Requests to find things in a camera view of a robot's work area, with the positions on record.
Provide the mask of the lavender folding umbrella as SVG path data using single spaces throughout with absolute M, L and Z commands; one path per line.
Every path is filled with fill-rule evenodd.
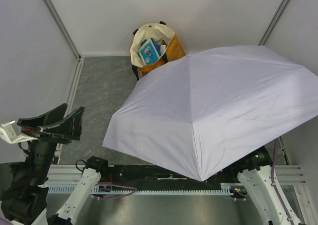
M 142 77 L 103 146 L 204 181 L 318 114 L 318 78 L 263 46 L 188 54 Z

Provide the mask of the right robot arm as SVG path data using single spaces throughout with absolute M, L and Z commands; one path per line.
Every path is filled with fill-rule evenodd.
M 264 225 L 304 225 L 288 202 L 277 178 L 275 165 L 278 146 L 273 157 L 265 148 L 237 161 L 239 182 L 253 201 Z

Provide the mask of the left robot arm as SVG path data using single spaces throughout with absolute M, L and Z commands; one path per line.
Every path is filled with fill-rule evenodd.
M 0 137 L 9 144 L 28 143 L 23 162 L 7 163 L 13 178 L 0 196 L 1 210 L 14 225 L 74 225 L 93 187 L 109 174 L 108 162 L 92 156 L 85 162 L 81 178 L 66 202 L 49 219 L 46 218 L 45 185 L 58 144 L 80 140 L 83 106 L 66 114 L 68 105 L 32 118 L 1 122 Z

